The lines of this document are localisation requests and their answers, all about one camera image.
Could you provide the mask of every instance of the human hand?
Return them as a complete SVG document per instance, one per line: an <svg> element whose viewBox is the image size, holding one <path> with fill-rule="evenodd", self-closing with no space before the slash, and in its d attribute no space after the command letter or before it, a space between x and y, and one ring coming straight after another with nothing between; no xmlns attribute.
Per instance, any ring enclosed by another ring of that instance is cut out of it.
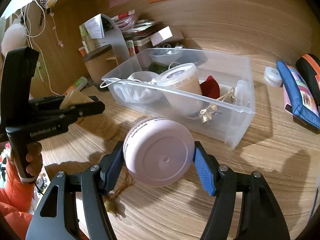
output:
<svg viewBox="0 0 320 240"><path fill-rule="evenodd" d="M27 166L26 171L31 176L37 176L41 172L42 169L42 145L39 142L30 143L27 145L28 153L26 155L26 160L30 164ZM6 154L7 160L12 164L14 164L14 156L11 150L7 150Z"/></svg>

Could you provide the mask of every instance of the finger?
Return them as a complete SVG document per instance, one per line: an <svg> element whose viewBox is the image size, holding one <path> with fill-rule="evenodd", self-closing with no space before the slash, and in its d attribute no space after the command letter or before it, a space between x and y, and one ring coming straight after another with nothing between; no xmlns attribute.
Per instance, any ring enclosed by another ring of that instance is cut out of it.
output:
<svg viewBox="0 0 320 240"><path fill-rule="evenodd" d="M32 162L36 160L42 151L42 145L39 142L30 143L27 145L28 153L26 155L27 162Z"/></svg>
<svg viewBox="0 0 320 240"><path fill-rule="evenodd" d="M41 172L41 169L42 169L42 155L38 157L36 162L30 163L27 166L26 171L32 176L37 176Z"/></svg>

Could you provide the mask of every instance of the dark lid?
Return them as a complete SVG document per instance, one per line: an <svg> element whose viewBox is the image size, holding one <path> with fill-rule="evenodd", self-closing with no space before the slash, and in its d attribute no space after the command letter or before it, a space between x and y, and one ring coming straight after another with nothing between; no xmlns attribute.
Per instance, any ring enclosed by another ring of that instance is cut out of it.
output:
<svg viewBox="0 0 320 240"><path fill-rule="evenodd" d="M83 56L82 59L84 62L87 62L89 60L95 59L95 58L105 54L106 52L108 52L111 49L112 49L112 46L110 44L102 46L102 47L97 48L94 51L91 51L90 53L86 54L85 56Z"/></svg>

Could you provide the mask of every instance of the orange jacket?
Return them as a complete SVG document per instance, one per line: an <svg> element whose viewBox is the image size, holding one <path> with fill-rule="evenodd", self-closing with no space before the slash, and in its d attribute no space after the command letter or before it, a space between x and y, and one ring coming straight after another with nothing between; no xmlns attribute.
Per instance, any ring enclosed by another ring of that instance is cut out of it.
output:
<svg viewBox="0 0 320 240"><path fill-rule="evenodd" d="M31 206L34 185L23 185L16 167L8 161L6 172L4 188L0 188L0 212L20 239L25 240L32 219L27 212ZM88 239L82 232L81 235L82 239Z"/></svg>

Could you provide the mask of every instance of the pink round container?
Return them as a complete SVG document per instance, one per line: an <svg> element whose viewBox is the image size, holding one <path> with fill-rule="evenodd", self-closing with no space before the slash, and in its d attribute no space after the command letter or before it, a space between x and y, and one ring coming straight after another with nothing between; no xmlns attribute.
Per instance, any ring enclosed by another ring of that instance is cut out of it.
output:
<svg viewBox="0 0 320 240"><path fill-rule="evenodd" d="M167 186L188 170L195 153L190 131L166 118L145 119L128 132L123 146L130 174L150 187Z"/></svg>

